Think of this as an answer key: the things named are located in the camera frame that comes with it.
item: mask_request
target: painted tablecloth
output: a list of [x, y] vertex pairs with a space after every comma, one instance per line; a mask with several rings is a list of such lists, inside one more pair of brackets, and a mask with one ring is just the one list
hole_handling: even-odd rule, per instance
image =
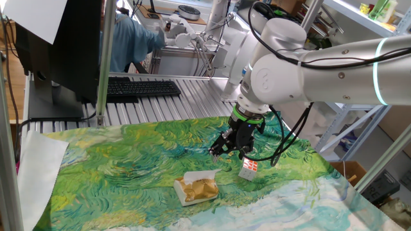
[[[35, 230], [397, 230], [311, 147], [298, 139], [275, 167], [259, 162], [238, 177], [237, 153], [213, 163], [208, 148], [227, 117], [81, 128], [47, 134], [70, 142], [52, 197]], [[268, 116], [253, 157], [280, 141]], [[221, 169], [217, 199], [182, 207], [174, 179]]]

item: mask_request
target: green light ring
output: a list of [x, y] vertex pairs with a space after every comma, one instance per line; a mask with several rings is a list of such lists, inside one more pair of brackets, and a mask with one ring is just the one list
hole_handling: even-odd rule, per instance
[[[237, 108], [234, 106], [234, 108], [232, 109], [232, 112], [234, 113], [234, 115], [236, 115], [236, 117], [238, 117], [238, 119], [241, 119], [242, 121], [246, 121], [247, 120], [247, 118], [246, 117], [244, 117], [244, 116], [242, 116], [238, 111], [237, 111]], [[260, 123], [262, 123], [263, 122], [263, 119], [259, 119], [259, 120], [257, 120], [257, 121], [255, 121], [255, 120], [248, 120], [247, 121], [247, 123], [250, 123], [250, 124], [260, 124]]]
[[[388, 38], [385, 38], [383, 40], [381, 40], [380, 44], [378, 44], [377, 50], [375, 52], [375, 57], [378, 57], [381, 53], [381, 49], [384, 45], [384, 42], [387, 40]], [[375, 94], [377, 95], [378, 100], [380, 101], [380, 103], [382, 105], [388, 105], [386, 104], [386, 102], [384, 101], [381, 92], [380, 92], [380, 87], [378, 85], [378, 62], [374, 62], [374, 65], [372, 67], [372, 80], [374, 82], [374, 89], [375, 89]]]

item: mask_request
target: white paper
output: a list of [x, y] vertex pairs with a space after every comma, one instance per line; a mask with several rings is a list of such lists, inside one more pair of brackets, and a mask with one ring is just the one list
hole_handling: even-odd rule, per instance
[[53, 44], [66, 3], [67, 0], [7, 0], [3, 13]]
[[38, 132], [28, 132], [17, 175], [25, 231], [33, 230], [46, 209], [68, 145]]
[[201, 179], [211, 179], [213, 180], [216, 172], [221, 171], [221, 169], [217, 170], [210, 170], [210, 171], [192, 171], [192, 172], [186, 172], [184, 173], [184, 183], [187, 184], [192, 184], [196, 180], [201, 180]]

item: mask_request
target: green swirl pattern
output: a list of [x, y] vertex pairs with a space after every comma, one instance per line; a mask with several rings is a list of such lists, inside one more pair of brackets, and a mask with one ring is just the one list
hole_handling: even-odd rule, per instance
[[[334, 169], [308, 141], [300, 139], [276, 167], [260, 162], [252, 182], [238, 177], [241, 161], [237, 153], [222, 155], [214, 164], [207, 151], [219, 133], [228, 129], [227, 120], [212, 117], [47, 134], [70, 145], [35, 230], [138, 226], [163, 230], [180, 218], [204, 211], [250, 205], [290, 180], [340, 177], [332, 174]], [[250, 155], [271, 155], [279, 144], [279, 134], [277, 120], [268, 114], [265, 132], [255, 134]], [[182, 207], [173, 189], [174, 179], [186, 171], [211, 169], [222, 169], [216, 175], [218, 198]]]

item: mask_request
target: keyboard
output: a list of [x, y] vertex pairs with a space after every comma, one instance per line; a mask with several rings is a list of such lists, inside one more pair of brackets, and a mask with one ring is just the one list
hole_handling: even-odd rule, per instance
[[110, 77], [107, 97], [178, 96], [180, 89], [173, 81], [130, 81], [128, 77]]

